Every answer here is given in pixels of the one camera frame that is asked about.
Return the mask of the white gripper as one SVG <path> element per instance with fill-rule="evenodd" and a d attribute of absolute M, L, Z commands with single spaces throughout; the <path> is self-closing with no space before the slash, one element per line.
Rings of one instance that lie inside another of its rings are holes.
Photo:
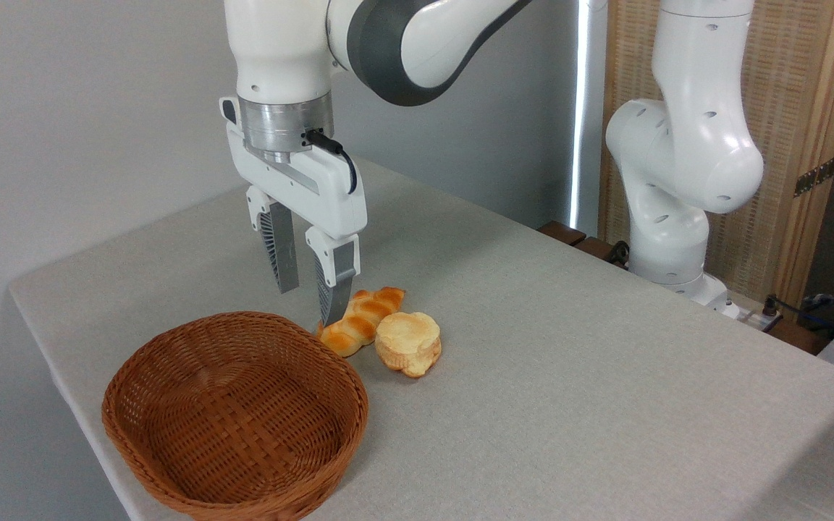
<path fill-rule="evenodd" d="M 254 185 L 246 191 L 248 210 L 281 293 L 299 286 L 292 211 L 313 225 L 306 242 L 315 256 L 322 326 L 331 326 L 350 302 L 352 281 L 360 273 L 357 233 L 368 222 L 362 180 L 350 189 L 355 165 L 318 146 L 291 153 L 287 162 L 269 161 L 246 148 L 237 99 L 219 99 L 219 111 L 228 121 L 236 171 Z"/>

